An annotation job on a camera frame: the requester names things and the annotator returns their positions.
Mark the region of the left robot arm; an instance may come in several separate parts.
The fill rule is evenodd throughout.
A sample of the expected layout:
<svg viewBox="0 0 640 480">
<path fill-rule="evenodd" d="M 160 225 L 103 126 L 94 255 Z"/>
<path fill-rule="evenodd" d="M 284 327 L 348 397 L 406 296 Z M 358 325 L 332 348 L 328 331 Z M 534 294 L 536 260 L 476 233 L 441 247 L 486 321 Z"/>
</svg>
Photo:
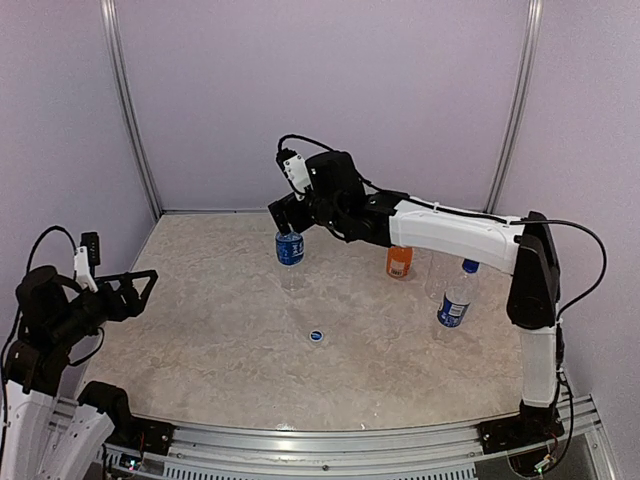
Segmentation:
<svg viewBox="0 0 640 480">
<path fill-rule="evenodd" d="M 170 425 L 132 414 L 126 391 L 89 382 L 78 399 L 59 395 L 73 347 L 145 309 L 158 280 L 153 270 L 76 281 L 51 265 L 25 275 L 16 289 L 18 338 L 1 370 L 4 479 L 81 479 L 105 443 L 164 453 Z"/>
</svg>

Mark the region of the white bottle cap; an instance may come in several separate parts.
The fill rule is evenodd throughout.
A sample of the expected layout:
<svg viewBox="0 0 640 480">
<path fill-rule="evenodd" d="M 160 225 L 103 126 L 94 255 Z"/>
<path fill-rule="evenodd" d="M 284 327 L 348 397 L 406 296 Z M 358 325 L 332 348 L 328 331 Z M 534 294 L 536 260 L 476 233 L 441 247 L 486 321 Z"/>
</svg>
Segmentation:
<svg viewBox="0 0 640 480">
<path fill-rule="evenodd" d="M 324 333 L 321 330 L 312 330 L 309 335 L 309 340 L 314 344 L 320 344 L 324 341 Z"/>
</svg>

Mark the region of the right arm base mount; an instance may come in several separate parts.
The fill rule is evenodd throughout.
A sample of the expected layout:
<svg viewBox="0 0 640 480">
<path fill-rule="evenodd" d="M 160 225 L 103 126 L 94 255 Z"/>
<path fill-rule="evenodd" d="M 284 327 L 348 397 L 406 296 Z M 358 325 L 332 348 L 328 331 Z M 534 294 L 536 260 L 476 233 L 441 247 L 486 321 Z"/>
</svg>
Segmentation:
<svg viewBox="0 0 640 480">
<path fill-rule="evenodd" d="M 523 402 L 516 415 L 483 421 L 477 430 L 484 454 L 527 447 L 565 434 L 555 404 L 538 408 Z"/>
</svg>

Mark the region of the clear bottle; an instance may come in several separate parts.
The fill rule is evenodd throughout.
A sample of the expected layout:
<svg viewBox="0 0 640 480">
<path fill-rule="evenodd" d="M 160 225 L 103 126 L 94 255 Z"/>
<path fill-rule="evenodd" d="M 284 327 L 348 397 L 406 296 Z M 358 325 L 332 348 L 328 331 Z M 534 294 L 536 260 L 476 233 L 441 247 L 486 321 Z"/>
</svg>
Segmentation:
<svg viewBox="0 0 640 480">
<path fill-rule="evenodd" d="M 433 302 L 439 302 L 446 289 L 448 281 L 447 256 L 432 252 L 428 272 L 424 284 L 427 298 Z"/>
</svg>

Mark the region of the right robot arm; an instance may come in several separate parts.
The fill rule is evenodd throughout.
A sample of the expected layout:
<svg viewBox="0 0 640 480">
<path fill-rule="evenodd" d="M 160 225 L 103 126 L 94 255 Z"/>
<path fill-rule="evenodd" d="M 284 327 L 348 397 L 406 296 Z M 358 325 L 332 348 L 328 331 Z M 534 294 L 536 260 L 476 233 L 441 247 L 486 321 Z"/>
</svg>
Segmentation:
<svg viewBox="0 0 640 480">
<path fill-rule="evenodd" d="M 511 277 L 507 316 L 518 329 L 523 388 L 511 433 L 535 442 L 556 417 L 559 392 L 557 346 L 559 261 L 544 215 L 493 217 L 442 207 L 404 192 L 365 191 L 347 152 L 328 150 L 310 158 L 279 148 L 276 164 L 292 191 L 269 211 L 282 234 L 314 225 L 346 242 L 409 247 L 445 253 L 493 267 Z"/>
</svg>

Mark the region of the orange drink bottle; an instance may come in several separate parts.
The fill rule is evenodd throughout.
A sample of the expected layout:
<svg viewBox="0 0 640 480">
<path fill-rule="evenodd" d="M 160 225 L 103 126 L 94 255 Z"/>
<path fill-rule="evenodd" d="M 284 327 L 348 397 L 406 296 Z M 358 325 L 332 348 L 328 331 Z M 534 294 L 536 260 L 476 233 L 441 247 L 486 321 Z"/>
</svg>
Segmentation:
<svg viewBox="0 0 640 480">
<path fill-rule="evenodd" d="M 408 277 L 413 260 L 413 249 L 393 246 L 387 250 L 386 273 L 394 279 Z"/>
</svg>

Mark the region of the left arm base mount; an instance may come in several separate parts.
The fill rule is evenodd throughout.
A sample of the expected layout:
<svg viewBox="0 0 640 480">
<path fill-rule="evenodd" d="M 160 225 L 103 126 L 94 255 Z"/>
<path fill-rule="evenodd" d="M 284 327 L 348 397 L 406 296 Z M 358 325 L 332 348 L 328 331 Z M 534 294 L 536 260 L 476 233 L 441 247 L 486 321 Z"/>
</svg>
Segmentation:
<svg viewBox="0 0 640 480">
<path fill-rule="evenodd" d="M 127 392 L 104 382 L 89 382 L 78 397 L 81 405 L 96 407 L 105 413 L 114 425 L 106 443 L 167 456 L 175 426 L 171 423 L 135 416 L 130 409 Z"/>
</svg>

